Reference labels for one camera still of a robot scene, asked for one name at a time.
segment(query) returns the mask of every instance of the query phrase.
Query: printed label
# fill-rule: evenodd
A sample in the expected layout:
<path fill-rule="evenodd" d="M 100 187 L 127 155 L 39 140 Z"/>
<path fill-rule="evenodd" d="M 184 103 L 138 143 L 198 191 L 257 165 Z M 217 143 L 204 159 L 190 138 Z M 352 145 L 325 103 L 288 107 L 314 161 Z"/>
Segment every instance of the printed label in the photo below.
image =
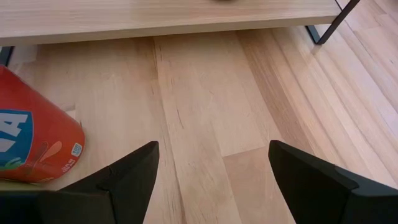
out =
<path fill-rule="evenodd" d="M 75 143 L 75 145 L 73 146 L 73 149 L 72 149 L 72 155 L 79 157 L 80 153 L 81 153 L 81 145 L 78 143 Z"/>
<path fill-rule="evenodd" d="M 23 165 L 33 140 L 33 118 L 30 111 L 0 110 L 0 170 Z"/>
<path fill-rule="evenodd" d="M 61 168 L 62 172 L 67 172 L 67 171 L 75 164 L 75 162 L 76 162 L 76 160 L 70 159 L 70 160 L 68 161 L 68 163 L 65 164 L 65 165 Z"/>

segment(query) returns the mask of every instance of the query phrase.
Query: red can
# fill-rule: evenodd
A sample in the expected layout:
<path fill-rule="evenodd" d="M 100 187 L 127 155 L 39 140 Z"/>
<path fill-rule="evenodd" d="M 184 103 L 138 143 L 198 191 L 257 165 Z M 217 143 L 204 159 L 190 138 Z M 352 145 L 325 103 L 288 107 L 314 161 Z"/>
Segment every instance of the red can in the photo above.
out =
<path fill-rule="evenodd" d="M 85 144 L 79 123 L 0 66 L 0 178 L 56 179 Z"/>

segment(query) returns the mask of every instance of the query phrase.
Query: blue logo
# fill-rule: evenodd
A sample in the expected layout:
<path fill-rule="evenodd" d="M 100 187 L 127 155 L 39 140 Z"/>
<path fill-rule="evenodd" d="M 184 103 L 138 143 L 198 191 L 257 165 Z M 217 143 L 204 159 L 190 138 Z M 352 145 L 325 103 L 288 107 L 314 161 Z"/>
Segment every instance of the blue logo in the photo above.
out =
<path fill-rule="evenodd" d="M 23 165 L 33 140 L 33 118 L 30 111 L 0 110 L 0 170 Z"/>

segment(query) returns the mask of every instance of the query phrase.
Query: white letter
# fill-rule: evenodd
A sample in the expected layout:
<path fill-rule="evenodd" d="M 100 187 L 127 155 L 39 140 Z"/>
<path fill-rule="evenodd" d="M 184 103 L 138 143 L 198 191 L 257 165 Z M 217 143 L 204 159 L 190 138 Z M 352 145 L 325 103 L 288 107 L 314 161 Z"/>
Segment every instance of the white letter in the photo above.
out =
<path fill-rule="evenodd" d="M 14 143 L 14 141 L 8 139 L 0 139 L 0 152 L 7 152 Z"/>
<path fill-rule="evenodd" d="M 21 131 L 21 129 L 18 128 L 18 125 L 19 123 L 25 123 L 26 119 L 26 114 L 0 113 L 0 131 L 4 131 L 7 134 L 17 137 Z"/>

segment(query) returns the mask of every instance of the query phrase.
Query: hardwood floorboard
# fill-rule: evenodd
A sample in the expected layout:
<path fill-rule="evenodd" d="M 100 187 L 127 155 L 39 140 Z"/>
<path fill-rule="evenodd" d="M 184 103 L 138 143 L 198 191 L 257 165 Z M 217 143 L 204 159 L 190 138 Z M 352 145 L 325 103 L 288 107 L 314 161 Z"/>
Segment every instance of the hardwood floorboard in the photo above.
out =
<path fill-rule="evenodd" d="M 361 41 L 355 36 L 354 32 L 345 24 L 339 28 L 339 35 L 345 40 L 349 48 L 355 53 L 366 71 L 372 76 L 373 81 L 391 106 L 398 111 L 398 98 L 396 97 L 396 90 L 398 83 L 393 79 L 389 72 L 384 68 L 380 61 L 374 60 L 370 49 L 367 49 Z"/>
<path fill-rule="evenodd" d="M 224 157 L 242 222 L 295 223 L 275 181 L 267 154 L 268 147 L 262 147 Z"/>
<path fill-rule="evenodd" d="M 277 45 L 286 57 L 288 64 L 294 68 L 293 74 L 296 82 L 310 102 L 337 153 L 343 158 L 344 164 L 354 168 L 357 172 L 367 173 L 358 157 L 359 154 L 355 150 L 346 150 L 354 148 L 354 146 L 344 130 L 343 124 L 338 119 L 339 111 L 337 113 L 335 111 L 336 108 L 341 107 L 341 104 L 311 51 L 305 51 L 302 48 L 302 43 L 298 44 L 294 41 L 297 35 L 292 35 L 292 32 L 295 30 L 295 28 L 273 30 Z"/>
<path fill-rule="evenodd" d="M 241 223 L 222 156 L 265 143 L 237 77 L 252 76 L 239 42 L 234 32 L 175 35 L 155 48 L 187 222 Z"/>
<path fill-rule="evenodd" d="M 146 223 L 185 223 L 153 47 L 151 38 L 17 47 L 10 68 L 73 111 L 86 135 L 76 166 L 46 188 L 62 188 L 158 140 L 159 171 Z"/>
<path fill-rule="evenodd" d="M 299 39 L 299 32 L 297 34 L 294 35 L 294 37 Z M 301 36 L 303 41 L 300 46 L 305 46 L 304 43 L 307 42 L 309 51 L 312 43 L 304 38 L 304 30 L 301 31 Z M 324 45 L 315 54 L 317 62 L 322 66 L 325 72 L 327 77 L 326 81 L 330 82 L 329 85 L 332 85 L 335 93 L 338 95 L 338 101 L 335 102 L 340 101 L 340 105 L 342 104 L 341 109 L 338 111 L 336 110 L 338 104 L 332 103 L 333 109 L 336 111 L 335 113 L 338 113 L 338 119 L 340 119 L 350 139 L 356 146 L 352 147 L 352 145 L 350 145 L 350 147 L 346 146 L 345 148 L 342 146 L 343 148 L 341 150 L 346 152 L 358 151 L 360 158 L 357 156 L 351 158 L 344 156 L 347 160 L 347 164 L 352 166 L 354 165 L 353 161 L 361 162 L 361 160 L 363 160 L 363 162 L 366 163 L 368 171 L 370 171 L 373 176 L 369 175 L 369 172 L 366 172 L 364 169 L 357 170 L 362 167 L 361 165 L 351 167 L 357 170 L 356 172 L 377 179 L 387 185 L 395 186 L 397 181 L 397 169 L 396 166 L 393 165 L 393 159 L 391 158 L 396 157 L 396 151 L 381 129 L 380 124 L 377 123 L 377 120 L 369 112 L 369 108 L 366 108 L 361 101 L 361 96 L 359 96 L 359 94 L 362 93 L 360 93 L 358 89 L 355 90 L 355 88 L 352 87 L 352 85 L 360 86 L 361 82 L 363 82 L 361 79 L 366 81 L 366 71 L 364 71 L 365 73 L 363 73 L 363 71 L 359 72 L 362 69 L 362 65 L 355 57 L 350 56 L 351 53 L 351 49 L 347 47 L 345 41 L 336 34 L 334 38 L 330 39 L 328 44 Z M 353 64 L 350 67 L 345 66 L 348 62 Z M 350 79 L 357 74 L 362 76 L 359 77 L 356 82 L 350 82 Z"/>
<path fill-rule="evenodd" d="M 369 50 L 373 59 L 382 64 L 395 82 L 398 82 L 398 45 L 382 27 L 357 31 L 356 35 Z"/>
<path fill-rule="evenodd" d="M 238 32 L 246 57 L 262 98 L 274 119 L 282 138 L 289 144 L 299 147 L 309 153 L 312 148 L 299 119 L 291 107 L 279 81 L 279 75 L 283 72 L 273 64 L 271 53 L 268 52 L 261 36 L 257 31 L 244 30 Z"/>
<path fill-rule="evenodd" d="M 394 0 L 373 0 L 386 14 L 395 17 L 398 15 L 398 3 Z"/>
<path fill-rule="evenodd" d="M 349 0 L 338 0 L 343 7 Z M 361 0 L 356 7 L 347 15 L 345 21 L 348 22 L 352 30 L 369 29 L 379 27 L 376 16 L 385 14 L 384 10 L 374 2 L 374 0 Z"/>
<path fill-rule="evenodd" d="M 391 35 L 391 41 L 394 41 L 398 45 L 398 23 L 388 14 L 383 14 L 376 17 L 376 20 L 380 23 L 384 31 Z"/>
<path fill-rule="evenodd" d="M 374 78 L 370 76 L 366 68 L 361 63 L 358 63 L 355 54 L 349 49 L 349 46 L 343 41 L 339 33 L 335 35 L 335 39 L 338 39 L 337 41 L 341 44 L 326 47 L 326 50 L 331 53 L 331 57 L 336 61 L 338 69 L 345 74 L 346 81 L 356 92 L 355 96 L 362 102 L 388 140 L 393 145 L 398 144 L 397 111 L 374 81 L 374 79 L 386 76 L 386 74 L 378 73 Z M 335 51 L 337 46 L 340 46 L 339 51 Z M 344 57 L 339 57 L 339 52 L 343 52 Z"/>

